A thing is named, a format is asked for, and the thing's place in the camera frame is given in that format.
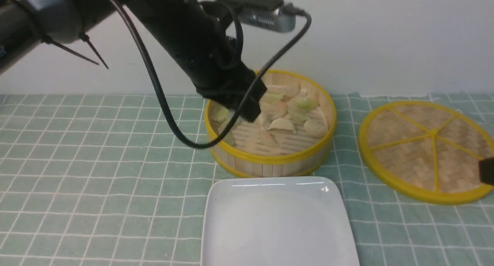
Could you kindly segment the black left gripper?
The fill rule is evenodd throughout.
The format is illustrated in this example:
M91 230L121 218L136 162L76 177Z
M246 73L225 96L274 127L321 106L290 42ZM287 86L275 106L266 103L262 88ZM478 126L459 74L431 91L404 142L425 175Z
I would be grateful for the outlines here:
M209 84L195 85L197 93L229 110L239 110L240 117L254 122L261 114L259 104L267 92L262 80L255 81L256 73L242 61L233 69L220 69L216 75L205 75Z

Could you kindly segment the black right arm gripper tip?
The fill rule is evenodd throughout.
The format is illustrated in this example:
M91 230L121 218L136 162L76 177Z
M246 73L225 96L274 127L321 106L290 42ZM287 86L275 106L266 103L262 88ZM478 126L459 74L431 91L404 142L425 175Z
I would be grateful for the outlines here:
M480 182L484 185L494 185L494 157L480 160L478 168Z

